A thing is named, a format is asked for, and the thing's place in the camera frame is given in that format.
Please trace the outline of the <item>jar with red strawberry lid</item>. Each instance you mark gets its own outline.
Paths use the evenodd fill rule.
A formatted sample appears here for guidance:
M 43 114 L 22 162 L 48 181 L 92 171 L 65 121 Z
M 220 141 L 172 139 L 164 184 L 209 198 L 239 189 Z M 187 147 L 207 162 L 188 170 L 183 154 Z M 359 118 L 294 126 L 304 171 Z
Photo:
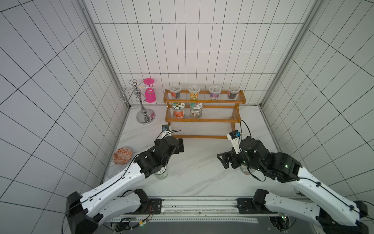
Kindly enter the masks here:
M 242 172 L 243 174 L 245 174 L 245 175 L 247 175 L 247 176 L 251 175 L 251 171 L 250 171 L 250 169 L 248 169 L 248 167 L 246 167 L 246 166 L 241 166 L 241 167 L 240 167 L 240 170 L 241 170 L 241 172 Z

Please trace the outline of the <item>jar with green tree lid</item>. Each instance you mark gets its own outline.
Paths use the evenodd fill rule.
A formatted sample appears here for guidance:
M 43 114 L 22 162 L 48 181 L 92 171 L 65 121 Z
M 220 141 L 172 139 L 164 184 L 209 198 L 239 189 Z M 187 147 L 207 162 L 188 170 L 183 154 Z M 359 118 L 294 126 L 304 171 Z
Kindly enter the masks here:
M 160 171 L 156 172 L 154 175 L 158 180 L 164 180 L 168 176 L 168 168 L 162 167 Z

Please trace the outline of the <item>jar with flower lid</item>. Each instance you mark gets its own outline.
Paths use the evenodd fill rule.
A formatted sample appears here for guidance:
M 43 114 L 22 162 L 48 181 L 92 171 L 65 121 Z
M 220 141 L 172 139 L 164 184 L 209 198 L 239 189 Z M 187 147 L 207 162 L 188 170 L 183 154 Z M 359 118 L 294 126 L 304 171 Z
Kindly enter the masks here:
M 172 104 L 173 115 L 176 119 L 182 119 L 185 116 L 185 103 L 175 102 Z

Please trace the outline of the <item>jar with pink floral lid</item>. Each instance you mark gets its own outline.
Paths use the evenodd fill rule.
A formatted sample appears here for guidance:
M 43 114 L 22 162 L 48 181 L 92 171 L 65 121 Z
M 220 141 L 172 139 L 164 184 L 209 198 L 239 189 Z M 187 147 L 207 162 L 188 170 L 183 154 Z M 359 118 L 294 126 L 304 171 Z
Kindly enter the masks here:
M 190 104 L 190 116 L 192 118 L 200 118 L 203 111 L 203 104 L 200 102 L 194 102 Z

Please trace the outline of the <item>clear cup with dark seeds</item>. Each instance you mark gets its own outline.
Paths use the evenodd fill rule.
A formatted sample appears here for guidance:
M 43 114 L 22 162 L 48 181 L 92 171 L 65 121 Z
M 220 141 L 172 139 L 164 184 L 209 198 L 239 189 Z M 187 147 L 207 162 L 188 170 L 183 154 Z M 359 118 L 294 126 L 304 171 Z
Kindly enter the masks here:
M 178 84 L 173 84 L 170 86 L 170 93 L 171 93 L 171 97 L 173 99 L 180 99 L 180 95 L 181 95 L 181 86 L 178 85 Z

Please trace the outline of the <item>clear cup with yellow label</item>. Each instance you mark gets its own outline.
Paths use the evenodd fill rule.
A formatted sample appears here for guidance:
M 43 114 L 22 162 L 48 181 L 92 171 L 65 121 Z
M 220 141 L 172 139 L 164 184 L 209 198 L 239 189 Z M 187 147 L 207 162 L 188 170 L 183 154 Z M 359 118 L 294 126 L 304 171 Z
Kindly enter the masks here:
M 201 89 L 199 86 L 192 85 L 189 87 L 189 94 L 191 100 L 198 100 Z

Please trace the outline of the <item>clear cup with purple label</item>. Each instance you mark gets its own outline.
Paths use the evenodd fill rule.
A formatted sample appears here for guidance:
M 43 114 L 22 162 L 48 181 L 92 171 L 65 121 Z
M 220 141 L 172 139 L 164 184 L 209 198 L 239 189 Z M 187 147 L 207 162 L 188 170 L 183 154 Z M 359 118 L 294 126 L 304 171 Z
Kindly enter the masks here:
M 221 94 L 221 88 L 219 86 L 211 86 L 209 88 L 209 98 L 210 100 L 218 100 L 219 99 L 219 96 Z

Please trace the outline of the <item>small clear seed cup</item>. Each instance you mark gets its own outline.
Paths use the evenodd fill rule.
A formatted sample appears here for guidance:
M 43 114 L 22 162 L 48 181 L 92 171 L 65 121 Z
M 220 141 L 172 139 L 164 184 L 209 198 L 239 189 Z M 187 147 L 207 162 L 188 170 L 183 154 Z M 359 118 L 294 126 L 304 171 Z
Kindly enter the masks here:
M 236 99 L 236 96 L 238 95 L 239 92 L 240 92 L 240 89 L 238 86 L 230 85 L 228 87 L 228 92 L 227 92 L 228 99 Z

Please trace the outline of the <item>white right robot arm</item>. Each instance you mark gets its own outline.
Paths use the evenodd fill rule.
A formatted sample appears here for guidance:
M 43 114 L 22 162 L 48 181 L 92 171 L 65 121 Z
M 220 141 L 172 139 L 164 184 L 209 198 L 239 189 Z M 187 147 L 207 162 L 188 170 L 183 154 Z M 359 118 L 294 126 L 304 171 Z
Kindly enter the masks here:
M 282 213 L 312 223 L 326 234 L 367 234 L 361 222 L 368 207 L 363 201 L 351 201 L 315 178 L 299 161 L 285 153 L 271 153 L 263 143 L 250 136 L 241 140 L 240 133 L 228 134 L 233 148 L 217 155 L 224 168 L 241 166 L 261 172 L 282 184 L 289 185 L 310 199 L 302 202 L 283 198 L 264 189 L 257 189 L 251 199 L 238 199 L 240 213 Z

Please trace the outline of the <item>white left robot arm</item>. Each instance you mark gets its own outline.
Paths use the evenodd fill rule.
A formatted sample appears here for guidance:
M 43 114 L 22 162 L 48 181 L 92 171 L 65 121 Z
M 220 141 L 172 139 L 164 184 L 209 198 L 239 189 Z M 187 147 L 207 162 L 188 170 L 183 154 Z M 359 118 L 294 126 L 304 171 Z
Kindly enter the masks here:
M 144 212 L 149 198 L 142 189 L 129 195 L 126 191 L 136 183 L 166 167 L 173 154 L 184 152 L 182 138 L 165 136 L 155 145 L 131 161 L 127 169 L 83 194 L 73 192 L 67 197 L 63 220 L 67 221 L 72 234 L 92 234 L 104 222 L 121 214 Z

